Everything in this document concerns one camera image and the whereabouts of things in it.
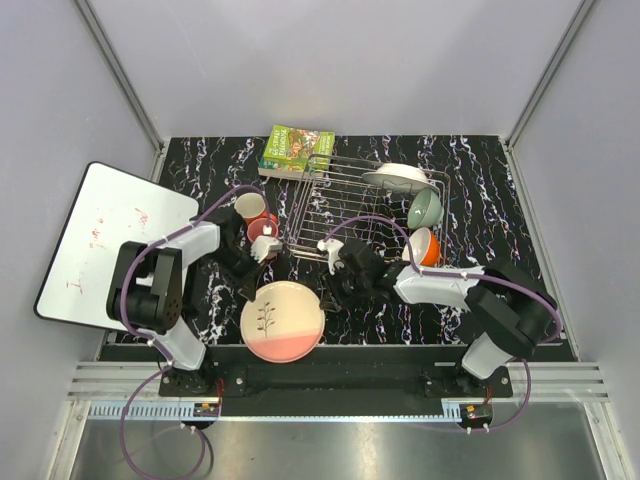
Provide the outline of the cream pink leaf plate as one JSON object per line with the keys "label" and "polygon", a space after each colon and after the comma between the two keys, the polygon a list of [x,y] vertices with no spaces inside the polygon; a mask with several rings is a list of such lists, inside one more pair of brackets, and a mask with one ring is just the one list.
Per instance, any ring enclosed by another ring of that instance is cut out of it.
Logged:
{"label": "cream pink leaf plate", "polygon": [[256,291],[240,320],[241,337],[258,358],[276,364],[291,363],[309,354],[320,342],[325,314],[320,299],[308,287],[276,281]]}

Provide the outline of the green celadon bowl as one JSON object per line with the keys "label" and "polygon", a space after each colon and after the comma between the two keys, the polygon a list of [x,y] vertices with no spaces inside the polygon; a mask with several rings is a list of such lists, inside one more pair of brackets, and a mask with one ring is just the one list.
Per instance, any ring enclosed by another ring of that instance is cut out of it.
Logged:
{"label": "green celadon bowl", "polygon": [[410,205],[407,217],[408,228],[431,228],[444,217],[444,208],[437,192],[431,188],[421,190]]}

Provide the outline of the orange mug white inside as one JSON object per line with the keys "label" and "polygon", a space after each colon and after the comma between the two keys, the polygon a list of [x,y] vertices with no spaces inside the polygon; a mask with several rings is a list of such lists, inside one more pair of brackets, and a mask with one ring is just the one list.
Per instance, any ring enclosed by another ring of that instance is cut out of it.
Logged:
{"label": "orange mug white inside", "polygon": [[249,192],[237,198],[234,209],[249,226],[255,220],[265,217],[266,202],[260,194]]}

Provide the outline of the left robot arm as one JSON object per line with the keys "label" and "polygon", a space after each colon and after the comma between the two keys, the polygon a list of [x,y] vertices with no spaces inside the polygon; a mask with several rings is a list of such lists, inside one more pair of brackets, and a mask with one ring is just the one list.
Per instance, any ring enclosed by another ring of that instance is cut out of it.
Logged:
{"label": "left robot arm", "polygon": [[282,251],[274,229],[259,229],[248,251],[237,235],[244,221],[236,214],[217,222],[193,223],[152,244],[121,245],[107,294],[106,313],[130,333],[158,349],[181,384],[196,396],[215,386],[216,372],[205,365],[206,348],[183,319],[184,276],[198,261],[215,261],[232,287],[247,300],[256,297],[260,267]]}

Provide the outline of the small orange white bowl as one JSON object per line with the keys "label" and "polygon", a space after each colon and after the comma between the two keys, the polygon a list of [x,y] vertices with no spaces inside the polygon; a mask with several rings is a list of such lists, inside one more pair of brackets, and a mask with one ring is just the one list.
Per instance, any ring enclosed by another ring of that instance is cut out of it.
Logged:
{"label": "small orange white bowl", "polygon": [[419,266],[435,267],[441,257],[440,244],[435,234],[426,227],[415,230],[409,237],[413,258]]}

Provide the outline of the wire dish rack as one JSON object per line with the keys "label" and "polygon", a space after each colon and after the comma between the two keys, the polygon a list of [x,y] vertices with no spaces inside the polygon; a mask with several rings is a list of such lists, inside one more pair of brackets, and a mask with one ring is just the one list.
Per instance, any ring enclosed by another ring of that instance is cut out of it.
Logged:
{"label": "wire dish rack", "polygon": [[408,211],[423,188],[379,187],[362,179],[363,173],[375,171],[382,164],[330,155],[329,169],[322,177],[299,180],[284,230],[291,254],[325,261],[327,254],[317,249],[317,243],[337,228],[337,240],[359,239],[385,260],[400,258],[406,242],[398,230],[372,217],[388,218],[410,232]]}

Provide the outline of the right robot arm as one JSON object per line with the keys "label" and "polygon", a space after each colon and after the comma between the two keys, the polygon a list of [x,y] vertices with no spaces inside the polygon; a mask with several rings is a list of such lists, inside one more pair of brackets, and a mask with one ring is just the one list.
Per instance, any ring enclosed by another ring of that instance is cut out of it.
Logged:
{"label": "right robot arm", "polygon": [[561,329],[555,300],[505,261],[445,269],[413,265],[411,254],[386,262],[361,240],[321,240],[317,249],[327,255],[323,282],[333,310],[376,300],[471,312],[483,333],[471,342],[453,374],[455,387],[466,396],[480,394],[510,360],[530,358],[550,324]]}

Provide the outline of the white scalloped plate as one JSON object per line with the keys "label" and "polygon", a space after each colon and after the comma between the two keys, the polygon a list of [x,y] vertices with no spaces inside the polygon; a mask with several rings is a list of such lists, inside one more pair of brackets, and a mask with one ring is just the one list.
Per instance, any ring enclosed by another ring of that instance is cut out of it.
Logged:
{"label": "white scalloped plate", "polygon": [[375,171],[362,174],[362,179],[379,187],[396,185],[402,188],[426,187],[426,174],[419,168],[400,163],[384,163]]}

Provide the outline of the pink plastic cup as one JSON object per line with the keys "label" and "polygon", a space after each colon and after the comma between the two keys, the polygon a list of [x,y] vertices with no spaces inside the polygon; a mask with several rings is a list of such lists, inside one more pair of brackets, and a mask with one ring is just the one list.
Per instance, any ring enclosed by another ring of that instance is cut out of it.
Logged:
{"label": "pink plastic cup", "polygon": [[248,227],[251,256],[258,262],[274,259],[282,251],[277,222],[271,218],[254,220]]}

